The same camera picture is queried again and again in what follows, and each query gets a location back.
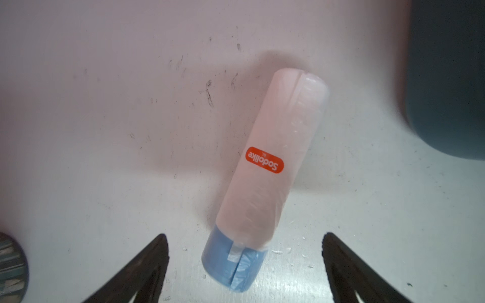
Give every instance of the white table surface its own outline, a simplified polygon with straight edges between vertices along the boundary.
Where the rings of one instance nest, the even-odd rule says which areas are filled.
[[[81,302],[159,233],[161,302],[332,302],[329,231],[416,303],[482,301],[485,162],[406,126],[408,13],[408,0],[2,1],[0,230],[27,254],[24,302]],[[200,256],[282,67],[332,96],[273,240],[285,253],[233,294]]]

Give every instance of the orange label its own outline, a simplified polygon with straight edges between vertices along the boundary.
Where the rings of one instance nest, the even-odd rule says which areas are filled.
[[[282,159],[255,147],[247,149],[246,160],[275,174],[282,172],[285,167]]]

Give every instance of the blue plastic end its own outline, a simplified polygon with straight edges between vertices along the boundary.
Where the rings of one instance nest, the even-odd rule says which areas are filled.
[[[234,259],[234,254],[230,255],[233,243],[215,226],[202,253],[202,265],[217,282],[234,292],[244,292],[256,279],[267,251],[244,248]]]

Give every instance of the translucent plastic packaging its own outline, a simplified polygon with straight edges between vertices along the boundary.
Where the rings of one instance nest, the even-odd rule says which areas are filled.
[[[313,74],[273,76],[202,254],[206,271],[233,291],[247,290],[261,267],[327,99]]]

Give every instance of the dark teal container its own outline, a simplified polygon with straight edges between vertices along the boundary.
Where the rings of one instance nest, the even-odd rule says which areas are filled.
[[[405,103],[430,146],[485,159],[485,1],[413,1]]]

